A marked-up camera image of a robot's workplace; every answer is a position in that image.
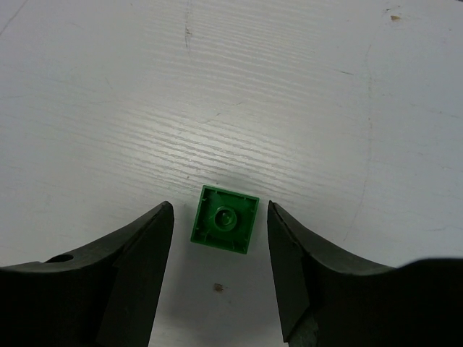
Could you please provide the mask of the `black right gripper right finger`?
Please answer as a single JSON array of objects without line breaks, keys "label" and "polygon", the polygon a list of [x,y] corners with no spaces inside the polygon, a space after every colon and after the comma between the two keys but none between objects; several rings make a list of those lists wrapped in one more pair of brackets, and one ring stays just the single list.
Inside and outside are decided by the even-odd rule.
[{"label": "black right gripper right finger", "polygon": [[460,346],[462,261],[389,267],[268,205],[268,246],[288,346]]}]

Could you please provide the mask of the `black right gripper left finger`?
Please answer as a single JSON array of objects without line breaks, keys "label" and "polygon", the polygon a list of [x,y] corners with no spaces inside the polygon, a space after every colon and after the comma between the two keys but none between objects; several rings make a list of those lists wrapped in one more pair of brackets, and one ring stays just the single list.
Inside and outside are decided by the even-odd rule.
[{"label": "black right gripper left finger", "polygon": [[3,346],[147,346],[174,227],[163,202],[45,262],[1,269]]}]

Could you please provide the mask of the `green square lego brick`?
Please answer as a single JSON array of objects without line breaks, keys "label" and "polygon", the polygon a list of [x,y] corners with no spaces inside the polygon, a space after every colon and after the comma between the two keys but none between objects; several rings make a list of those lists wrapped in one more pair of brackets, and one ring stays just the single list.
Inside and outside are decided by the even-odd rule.
[{"label": "green square lego brick", "polygon": [[260,199],[204,185],[190,241],[247,254]]}]

